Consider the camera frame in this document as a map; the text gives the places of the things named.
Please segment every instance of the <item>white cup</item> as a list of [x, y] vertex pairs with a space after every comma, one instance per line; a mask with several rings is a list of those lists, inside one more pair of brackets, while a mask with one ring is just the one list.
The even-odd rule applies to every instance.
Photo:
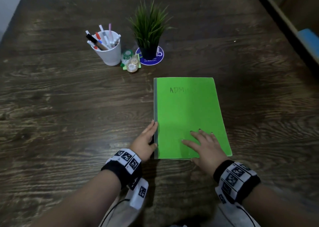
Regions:
[[[112, 36], [113, 38], [117, 38], [118, 34], [114, 31], [112, 32]], [[98, 32], [99, 36], [101, 37], [101, 41], [104, 41], [104, 36], [102, 34], [102, 32]], [[121, 39], [119, 39], [119, 43], [112, 49], [107, 50], [107, 51], [101, 51], [100, 49], [94, 49], [93, 50], [100, 56], [100, 58], [103, 60], [103, 62], [106, 65], [109, 66], [115, 66], [117, 64], [119, 64], [121, 62]]]

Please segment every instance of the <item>right hand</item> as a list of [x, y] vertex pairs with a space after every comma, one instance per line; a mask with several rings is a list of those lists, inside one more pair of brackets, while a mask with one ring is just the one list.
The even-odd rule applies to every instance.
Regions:
[[191, 140], [181, 141], [184, 145], [192, 148], [199, 154], [199, 158], [192, 158], [191, 161], [199, 166], [204, 172], [213, 176], [218, 166], [229, 158], [221, 149], [220, 144], [213, 133], [207, 134], [199, 129], [198, 132], [191, 131], [190, 134], [200, 143], [200, 145], [198, 145]]

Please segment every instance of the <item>green notebook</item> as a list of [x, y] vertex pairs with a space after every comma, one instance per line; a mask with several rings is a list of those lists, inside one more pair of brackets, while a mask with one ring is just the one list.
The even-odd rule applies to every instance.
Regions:
[[154, 135], [158, 144], [155, 159], [198, 157], [181, 140], [199, 144], [189, 134], [199, 128], [213, 132], [226, 155], [232, 155], [213, 78], [154, 78], [154, 120], [159, 123]]

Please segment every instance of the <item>dark wood grain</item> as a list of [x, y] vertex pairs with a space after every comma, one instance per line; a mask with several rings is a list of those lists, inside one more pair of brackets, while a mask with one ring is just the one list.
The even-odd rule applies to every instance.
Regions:
[[[29, 225], [95, 176], [153, 117], [153, 78], [213, 77], [233, 159], [302, 203], [319, 201], [319, 84], [258, 0], [156, 0], [174, 16], [160, 64], [106, 66], [85, 30], [140, 0], [21, 0], [0, 45], [0, 224]], [[214, 183], [189, 161], [153, 160], [136, 224], [211, 216]]]

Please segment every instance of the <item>left hand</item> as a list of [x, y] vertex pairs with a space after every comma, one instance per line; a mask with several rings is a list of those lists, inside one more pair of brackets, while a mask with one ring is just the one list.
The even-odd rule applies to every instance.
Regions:
[[143, 130], [143, 132], [133, 141], [130, 146], [130, 149], [135, 152], [139, 158], [141, 158], [142, 162], [147, 161], [157, 148], [156, 143], [149, 145], [155, 131], [157, 130], [157, 126], [158, 123], [152, 120], [148, 127]]

